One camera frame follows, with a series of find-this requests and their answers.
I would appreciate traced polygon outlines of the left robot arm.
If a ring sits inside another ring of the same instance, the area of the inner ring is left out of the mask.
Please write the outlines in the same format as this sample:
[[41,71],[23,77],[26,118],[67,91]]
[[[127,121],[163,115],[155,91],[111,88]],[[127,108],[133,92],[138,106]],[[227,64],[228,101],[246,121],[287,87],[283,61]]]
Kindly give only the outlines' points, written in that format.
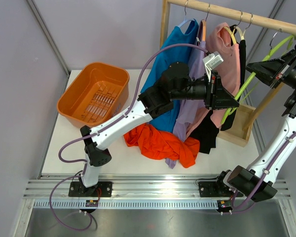
[[143,93],[127,109],[96,127],[87,125],[80,129],[84,141],[86,165],[72,182],[72,197],[98,196],[103,189],[99,182],[100,167],[111,161],[108,146],[117,138],[140,125],[169,112],[174,102],[181,99],[200,99],[210,110],[237,108],[239,102],[222,85],[217,71],[210,70],[200,79],[191,79],[189,67],[175,62],[166,69],[161,78]]

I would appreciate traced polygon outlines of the orange plastic basket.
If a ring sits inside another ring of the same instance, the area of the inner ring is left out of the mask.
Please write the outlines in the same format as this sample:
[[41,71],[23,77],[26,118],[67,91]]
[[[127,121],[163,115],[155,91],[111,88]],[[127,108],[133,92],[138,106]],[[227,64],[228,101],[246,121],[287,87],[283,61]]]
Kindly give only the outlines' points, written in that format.
[[74,126],[98,126],[120,113],[128,99],[128,72],[102,62],[88,64],[58,101],[59,114]]

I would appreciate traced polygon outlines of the lilac t shirt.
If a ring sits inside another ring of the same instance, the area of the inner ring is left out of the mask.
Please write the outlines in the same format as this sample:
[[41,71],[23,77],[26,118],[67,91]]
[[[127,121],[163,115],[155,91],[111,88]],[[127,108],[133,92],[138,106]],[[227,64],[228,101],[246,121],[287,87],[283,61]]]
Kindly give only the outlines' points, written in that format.
[[[201,78],[205,74],[203,58],[205,53],[193,48],[189,57],[189,76],[192,80]],[[188,127],[192,125],[196,117],[197,110],[204,106],[203,100],[182,100],[180,111],[176,119],[173,134],[182,142],[186,140]]]

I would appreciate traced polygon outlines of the cream yellow hanger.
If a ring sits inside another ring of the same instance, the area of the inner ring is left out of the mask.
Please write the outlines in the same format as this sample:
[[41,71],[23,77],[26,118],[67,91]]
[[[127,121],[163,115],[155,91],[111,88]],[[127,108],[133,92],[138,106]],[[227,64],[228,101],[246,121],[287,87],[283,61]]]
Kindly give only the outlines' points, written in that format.
[[[242,18],[243,18],[243,12],[241,11],[241,16],[240,16],[239,24],[241,23]],[[232,43],[233,43],[233,44],[237,44],[237,41],[236,41],[236,38],[235,38],[235,35],[234,35],[234,31],[231,31],[230,28],[229,28],[229,27],[226,27],[226,26],[224,26],[223,28],[224,28],[224,29],[228,32],[228,34],[230,35],[230,38],[231,38]]]

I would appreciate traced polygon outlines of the orange brown hanger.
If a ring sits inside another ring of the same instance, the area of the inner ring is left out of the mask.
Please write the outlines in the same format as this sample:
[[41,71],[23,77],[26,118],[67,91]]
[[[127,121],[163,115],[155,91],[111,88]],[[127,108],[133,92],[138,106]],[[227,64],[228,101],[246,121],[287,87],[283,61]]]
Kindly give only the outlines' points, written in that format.
[[207,15],[205,19],[202,19],[199,25],[199,31],[198,31],[198,38],[200,41],[205,41],[206,40],[206,28],[207,28],[207,19],[209,15],[211,4],[208,4],[208,9],[207,9]]

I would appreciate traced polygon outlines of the black t shirt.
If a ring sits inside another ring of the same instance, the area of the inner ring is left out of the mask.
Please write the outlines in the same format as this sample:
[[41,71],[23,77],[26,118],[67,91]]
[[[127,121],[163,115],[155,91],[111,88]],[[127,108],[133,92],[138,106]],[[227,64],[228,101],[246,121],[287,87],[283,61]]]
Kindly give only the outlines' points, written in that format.
[[[242,41],[239,44],[240,53],[240,87],[244,84],[244,66],[246,58],[246,46]],[[216,138],[220,130],[227,130],[232,127],[234,116],[230,115],[223,125],[220,124],[225,113],[223,110],[213,110],[207,113],[203,121],[192,131],[189,137],[192,137],[200,142],[199,152],[209,154],[212,148],[216,147]]]

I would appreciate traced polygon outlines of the wooden clothes rack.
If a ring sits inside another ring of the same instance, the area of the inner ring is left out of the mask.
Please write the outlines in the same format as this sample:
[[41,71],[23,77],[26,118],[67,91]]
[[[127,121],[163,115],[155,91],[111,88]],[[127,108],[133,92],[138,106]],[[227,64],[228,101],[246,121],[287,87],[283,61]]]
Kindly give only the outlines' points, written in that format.
[[[246,22],[251,25],[260,26],[266,29],[278,30],[283,33],[296,36],[296,24],[271,19],[269,17],[251,15],[250,13],[242,12],[240,10],[230,9],[197,0],[164,0],[162,3],[160,45],[163,45],[165,38],[168,35],[171,4],[186,6],[187,8],[197,11],[208,12],[213,15],[232,20],[239,20],[240,22]],[[281,84],[276,89],[271,89],[257,108],[251,107],[249,105],[241,105],[239,111],[236,112],[236,125],[232,126],[232,128],[227,131],[220,132],[218,137],[240,147],[246,146],[250,138],[254,121],[283,86],[284,85]]]

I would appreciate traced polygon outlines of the pink t shirt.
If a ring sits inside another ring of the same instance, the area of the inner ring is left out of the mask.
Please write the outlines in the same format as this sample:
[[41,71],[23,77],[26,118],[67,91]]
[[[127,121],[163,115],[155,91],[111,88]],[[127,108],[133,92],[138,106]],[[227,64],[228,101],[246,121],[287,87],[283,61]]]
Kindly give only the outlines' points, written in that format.
[[[223,58],[223,62],[216,67],[221,76],[222,85],[233,96],[240,88],[240,53],[239,44],[233,43],[231,30],[226,22],[217,25],[205,40],[206,49],[209,52],[217,51]],[[203,121],[208,109],[205,108],[202,100],[189,100],[192,108],[192,122],[188,123],[186,137]]]

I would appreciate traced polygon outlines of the orange t shirt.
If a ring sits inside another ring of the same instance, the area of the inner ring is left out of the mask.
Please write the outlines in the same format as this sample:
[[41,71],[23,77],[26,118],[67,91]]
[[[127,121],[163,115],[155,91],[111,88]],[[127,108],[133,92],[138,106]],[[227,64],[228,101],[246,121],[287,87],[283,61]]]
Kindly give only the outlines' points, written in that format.
[[150,124],[141,124],[123,135],[128,147],[139,147],[141,154],[154,160],[179,161],[184,168],[196,163],[200,142],[187,138],[184,142],[174,134],[159,131]]

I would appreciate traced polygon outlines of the lime green hanger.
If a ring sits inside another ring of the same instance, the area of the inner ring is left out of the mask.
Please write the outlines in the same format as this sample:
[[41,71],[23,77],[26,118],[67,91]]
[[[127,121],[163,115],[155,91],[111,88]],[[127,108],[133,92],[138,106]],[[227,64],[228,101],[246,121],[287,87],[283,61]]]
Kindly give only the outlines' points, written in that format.
[[[271,56],[275,52],[277,52],[277,50],[279,50],[286,42],[288,42],[287,49],[286,49],[286,51],[288,51],[290,49],[290,47],[292,46],[293,41],[295,41],[295,40],[296,40],[296,36],[290,35],[290,36],[286,37],[285,39],[281,40],[277,45],[271,46],[270,50],[268,51],[268,54],[263,58],[263,61],[269,60],[271,58]],[[253,80],[255,75],[256,75],[255,73],[251,73],[251,75],[247,78],[247,80],[244,82],[244,84],[239,88],[239,91],[237,92],[237,94],[234,97],[236,101],[241,97],[244,90],[251,83],[251,81]],[[228,118],[228,116],[231,115],[235,110],[236,110],[235,108],[227,109],[221,119],[220,124],[223,125],[225,123],[226,119]]]

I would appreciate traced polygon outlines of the light blue hanger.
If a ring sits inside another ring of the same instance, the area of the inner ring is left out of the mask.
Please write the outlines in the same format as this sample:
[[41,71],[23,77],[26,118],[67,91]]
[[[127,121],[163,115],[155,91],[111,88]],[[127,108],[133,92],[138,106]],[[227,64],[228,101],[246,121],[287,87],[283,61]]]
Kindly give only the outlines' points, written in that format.
[[188,23],[188,22],[193,22],[195,19],[194,18],[187,18],[187,13],[186,13],[186,7],[187,7],[187,4],[188,4],[189,0],[186,0],[185,2],[185,7],[184,7],[184,12],[185,12],[185,15],[184,15],[184,19],[183,21],[177,25],[177,27],[181,28],[184,24]]

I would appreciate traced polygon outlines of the blue t shirt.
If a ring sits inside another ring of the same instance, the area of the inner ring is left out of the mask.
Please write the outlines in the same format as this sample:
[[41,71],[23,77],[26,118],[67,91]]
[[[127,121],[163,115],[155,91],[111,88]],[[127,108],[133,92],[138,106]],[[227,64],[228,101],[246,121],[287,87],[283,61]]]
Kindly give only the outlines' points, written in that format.
[[[183,33],[180,27],[176,26],[169,37],[163,44],[163,47],[177,44],[177,43],[189,43],[193,44],[197,36],[199,25],[196,20],[192,20],[189,23],[187,30]],[[174,47],[160,53],[152,66],[151,72],[146,79],[144,86],[141,89],[143,93],[147,88],[153,86],[153,84],[161,77],[163,71],[175,62],[188,63],[189,56],[191,53],[191,47]],[[173,132],[176,119],[179,114],[180,102],[179,100],[174,101],[174,108],[159,117],[150,121],[156,129],[161,131]]]

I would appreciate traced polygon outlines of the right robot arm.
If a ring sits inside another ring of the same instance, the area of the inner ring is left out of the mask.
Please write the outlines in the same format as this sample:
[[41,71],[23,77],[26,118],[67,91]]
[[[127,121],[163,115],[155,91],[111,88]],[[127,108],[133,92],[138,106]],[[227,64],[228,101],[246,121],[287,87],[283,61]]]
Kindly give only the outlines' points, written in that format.
[[296,147],[296,44],[280,58],[250,63],[246,69],[272,89],[283,83],[294,91],[284,103],[286,110],[275,135],[259,157],[246,168],[238,165],[214,180],[199,181],[202,198],[236,198],[239,193],[254,202],[273,198],[277,175]]

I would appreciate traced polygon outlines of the aluminium mounting rail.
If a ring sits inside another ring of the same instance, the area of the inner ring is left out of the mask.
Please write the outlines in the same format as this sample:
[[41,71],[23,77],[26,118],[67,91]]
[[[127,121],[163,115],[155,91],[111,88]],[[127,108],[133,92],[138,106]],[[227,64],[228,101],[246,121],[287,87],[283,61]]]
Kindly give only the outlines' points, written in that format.
[[296,237],[296,216],[287,184],[274,199],[244,213],[219,214],[218,199],[200,197],[196,177],[111,176],[110,197],[91,217],[79,213],[85,199],[68,196],[64,176],[27,184],[16,237]]

